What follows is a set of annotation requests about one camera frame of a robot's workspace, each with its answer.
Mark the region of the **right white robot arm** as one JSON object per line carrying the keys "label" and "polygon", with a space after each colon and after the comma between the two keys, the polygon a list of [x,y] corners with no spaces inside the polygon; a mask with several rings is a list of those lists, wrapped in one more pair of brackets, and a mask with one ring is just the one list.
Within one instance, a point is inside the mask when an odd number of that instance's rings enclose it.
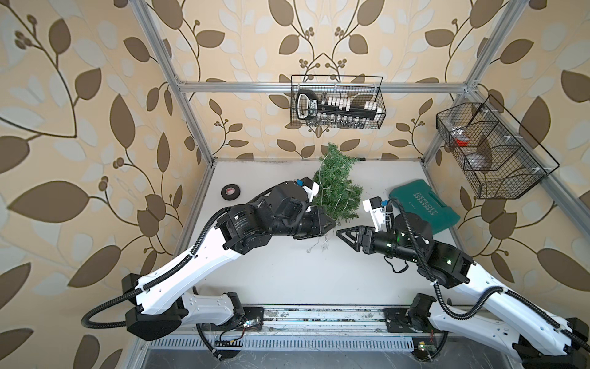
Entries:
{"label": "right white robot arm", "polygon": [[419,293],[405,313],[386,313],[390,324],[416,332],[461,335],[510,356],[524,368],[587,368],[589,327],[553,315],[494,278],[457,247],[433,239],[430,225],[410,214],[378,231],[356,226],[337,232],[356,252],[416,264],[434,287]]}

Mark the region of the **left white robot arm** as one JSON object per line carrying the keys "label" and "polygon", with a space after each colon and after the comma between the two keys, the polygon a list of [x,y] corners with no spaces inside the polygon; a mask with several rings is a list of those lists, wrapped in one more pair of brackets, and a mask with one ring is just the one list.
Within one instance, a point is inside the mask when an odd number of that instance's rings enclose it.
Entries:
{"label": "left white robot arm", "polygon": [[144,341],[163,338],[184,324],[237,327],[244,319],[237,294],[196,295],[193,287],[228,262],[266,246],[274,236],[299,241],[332,230],[336,222],[313,203],[319,192],[319,184],[302,178],[269,188],[248,203],[220,209],[191,247],[155,272],[125,277],[123,294],[86,313],[82,326],[123,327]]}

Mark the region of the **small green christmas tree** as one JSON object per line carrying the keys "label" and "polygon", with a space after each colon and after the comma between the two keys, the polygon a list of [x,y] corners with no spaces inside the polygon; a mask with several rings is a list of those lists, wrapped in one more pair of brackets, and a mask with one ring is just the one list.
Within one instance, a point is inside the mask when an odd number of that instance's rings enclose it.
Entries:
{"label": "small green christmas tree", "polygon": [[359,217],[357,212],[363,188],[350,178],[356,163],[356,158],[344,155],[337,145],[330,143],[313,177],[319,184],[319,192],[314,196],[313,203],[323,207],[326,214],[337,223]]}

